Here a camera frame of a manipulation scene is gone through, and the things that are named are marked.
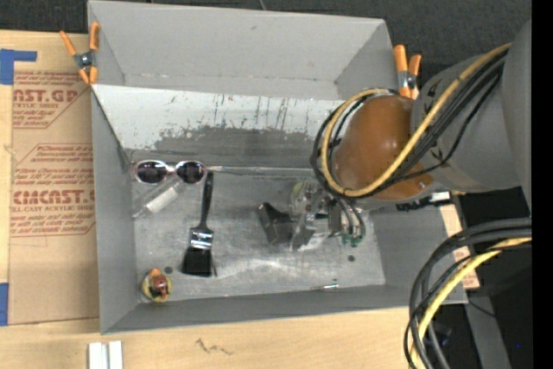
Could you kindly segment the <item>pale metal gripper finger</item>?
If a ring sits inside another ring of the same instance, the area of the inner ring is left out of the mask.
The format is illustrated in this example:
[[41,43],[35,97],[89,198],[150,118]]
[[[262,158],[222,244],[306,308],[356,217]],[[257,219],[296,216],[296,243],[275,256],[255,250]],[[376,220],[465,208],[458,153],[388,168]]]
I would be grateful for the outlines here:
[[292,220],[312,224],[320,209],[321,188],[315,181],[299,181],[292,189]]
[[296,222],[292,227],[289,248],[292,251],[318,249],[324,241],[324,232],[314,224]]

